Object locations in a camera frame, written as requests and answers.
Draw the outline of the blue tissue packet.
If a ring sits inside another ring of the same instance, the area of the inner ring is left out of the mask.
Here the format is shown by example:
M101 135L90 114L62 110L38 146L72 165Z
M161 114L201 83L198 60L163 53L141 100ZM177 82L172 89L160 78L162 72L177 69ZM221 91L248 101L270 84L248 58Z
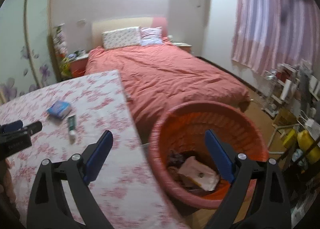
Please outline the blue tissue packet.
M71 104L64 101L56 101L51 107L47 109L47 113L59 120L63 120L72 110Z

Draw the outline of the white paper bag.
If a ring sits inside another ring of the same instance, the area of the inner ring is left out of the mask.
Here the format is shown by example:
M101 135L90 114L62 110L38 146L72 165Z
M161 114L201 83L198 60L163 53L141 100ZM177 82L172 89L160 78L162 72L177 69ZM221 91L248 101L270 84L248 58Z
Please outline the white paper bag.
M178 174L207 192L214 191L220 181L217 172L197 161L195 156L185 160L178 170Z

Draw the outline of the green tube white cap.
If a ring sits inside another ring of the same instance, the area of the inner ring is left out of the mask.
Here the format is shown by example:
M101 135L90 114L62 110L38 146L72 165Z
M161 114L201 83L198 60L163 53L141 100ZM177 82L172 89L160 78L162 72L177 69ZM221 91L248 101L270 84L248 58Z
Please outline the green tube white cap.
M69 139L74 142L76 140L76 116L69 116L67 119L67 123Z

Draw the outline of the brown woven cloth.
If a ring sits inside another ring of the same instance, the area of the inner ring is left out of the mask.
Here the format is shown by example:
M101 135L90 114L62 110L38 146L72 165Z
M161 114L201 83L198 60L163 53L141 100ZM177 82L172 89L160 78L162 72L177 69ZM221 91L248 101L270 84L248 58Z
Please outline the brown woven cloth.
M197 155L197 152L192 150L180 153L175 150L171 150L167 157L167 167L175 167L179 169L189 157L197 157Z

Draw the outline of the floral pink tablecloth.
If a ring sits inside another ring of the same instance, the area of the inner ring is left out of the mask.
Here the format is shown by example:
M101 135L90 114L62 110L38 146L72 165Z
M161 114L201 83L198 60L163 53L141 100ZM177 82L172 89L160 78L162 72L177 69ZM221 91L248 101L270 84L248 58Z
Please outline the floral pink tablecloth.
M47 109L69 102L71 112L59 120ZM76 140L68 135L69 116L76 116ZM27 220L31 188L44 159L60 162L82 153L105 130L113 147L89 189L115 228L185 228L185 223L161 192L146 160L141 140L126 105L119 72L90 74L20 96L1 106L1 124L41 121L32 146L9 158L20 220Z

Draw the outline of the orange plastic basket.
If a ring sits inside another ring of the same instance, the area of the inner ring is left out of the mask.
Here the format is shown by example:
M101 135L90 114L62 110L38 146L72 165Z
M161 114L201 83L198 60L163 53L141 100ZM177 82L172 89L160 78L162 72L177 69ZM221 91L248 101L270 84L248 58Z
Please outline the orange plastic basket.
M161 115L149 137L149 164L161 189L187 206L216 209L230 184L221 179L212 194L189 193L167 171L169 154L194 153L212 169L214 162L204 143L204 134L212 129L217 137L230 144L237 153L245 153L255 161L267 161L269 154L261 132L238 109L219 102L183 103Z

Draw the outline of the yellow bottle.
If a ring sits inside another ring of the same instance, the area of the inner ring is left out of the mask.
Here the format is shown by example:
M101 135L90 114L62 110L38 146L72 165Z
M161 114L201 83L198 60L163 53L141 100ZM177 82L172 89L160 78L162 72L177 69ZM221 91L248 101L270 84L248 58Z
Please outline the yellow bottle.
M291 149L296 142L298 143L298 146L291 158L293 162L297 161L308 150L308 148L311 147L315 140L307 130L303 130L298 133L295 129L291 129L283 141L283 147ZM307 164L315 164L317 161L319 161L319 146L314 147L306 157L299 161L298 165L306 167Z

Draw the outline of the left bedside table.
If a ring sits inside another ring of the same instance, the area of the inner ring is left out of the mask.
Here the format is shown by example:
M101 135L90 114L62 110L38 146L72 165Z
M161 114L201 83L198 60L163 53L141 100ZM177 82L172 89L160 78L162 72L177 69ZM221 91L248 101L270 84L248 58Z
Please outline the left bedside table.
M89 54L86 53L70 62L71 77L78 78L85 75Z

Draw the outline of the bedside table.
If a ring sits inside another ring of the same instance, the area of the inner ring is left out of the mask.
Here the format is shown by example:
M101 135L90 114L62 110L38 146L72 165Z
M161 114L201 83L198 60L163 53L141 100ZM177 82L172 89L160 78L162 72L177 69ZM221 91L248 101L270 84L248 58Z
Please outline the bedside table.
M187 43L185 43L185 42L173 42L172 44L174 46L180 48L181 50L184 50L184 51L186 51L186 52L188 52L190 54L192 53L192 46L187 44Z
M70 62L71 77L78 78L85 75L89 54L86 53Z

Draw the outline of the plush toy flower stack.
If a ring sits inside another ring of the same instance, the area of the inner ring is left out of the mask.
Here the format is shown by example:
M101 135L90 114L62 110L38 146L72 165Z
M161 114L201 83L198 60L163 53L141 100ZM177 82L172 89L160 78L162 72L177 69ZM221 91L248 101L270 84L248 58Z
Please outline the plush toy flower stack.
M53 28L53 44L57 58L57 63L62 79L71 78L70 64L68 59L68 48L66 42L66 35L63 30L65 24L57 25Z

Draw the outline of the beige pink headboard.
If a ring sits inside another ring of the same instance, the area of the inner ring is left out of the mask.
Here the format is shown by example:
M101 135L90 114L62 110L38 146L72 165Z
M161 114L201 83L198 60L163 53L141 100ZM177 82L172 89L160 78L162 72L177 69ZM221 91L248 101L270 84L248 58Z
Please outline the beige pink headboard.
M164 17L138 17L100 20L92 23L92 46L103 45L102 33L126 27L162 27L162 37L168 36L168 22Z

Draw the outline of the right bedside table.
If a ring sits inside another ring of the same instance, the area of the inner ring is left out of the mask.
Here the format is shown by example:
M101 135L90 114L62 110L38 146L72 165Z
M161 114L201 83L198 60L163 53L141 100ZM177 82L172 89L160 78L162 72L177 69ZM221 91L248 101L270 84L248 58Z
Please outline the right bedside table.
M172 44L174 46L180 48L181 50L184 50L184 51L186 51L186 52L188 52L190 54L192 53L192 46L187 44L187 43L185 43L185 42L173 42Z

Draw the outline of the striped pink pillow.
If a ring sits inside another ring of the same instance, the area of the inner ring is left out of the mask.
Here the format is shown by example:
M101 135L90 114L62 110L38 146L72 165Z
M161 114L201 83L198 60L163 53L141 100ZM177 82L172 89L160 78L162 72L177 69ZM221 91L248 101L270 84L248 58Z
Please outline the striped pink pillow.
M162 27L142 27L140 28L140 45L149 46L149 45L161 45L163 44L162 38Z

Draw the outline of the pink striped curtain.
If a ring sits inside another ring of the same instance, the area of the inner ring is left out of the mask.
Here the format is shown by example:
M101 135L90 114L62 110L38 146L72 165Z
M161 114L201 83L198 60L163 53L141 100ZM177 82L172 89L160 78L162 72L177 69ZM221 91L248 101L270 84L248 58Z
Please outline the pink striped curtain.
M314 0L238 0L232 60L257 74L286 63L319 61Z

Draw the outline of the wall socket plate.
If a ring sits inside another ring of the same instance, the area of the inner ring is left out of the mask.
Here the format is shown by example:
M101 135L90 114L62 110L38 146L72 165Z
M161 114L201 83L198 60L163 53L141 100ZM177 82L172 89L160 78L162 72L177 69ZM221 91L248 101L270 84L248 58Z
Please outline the wall socket plate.
M77 21L78 25L85 25L86 24L86 19L81 19Z

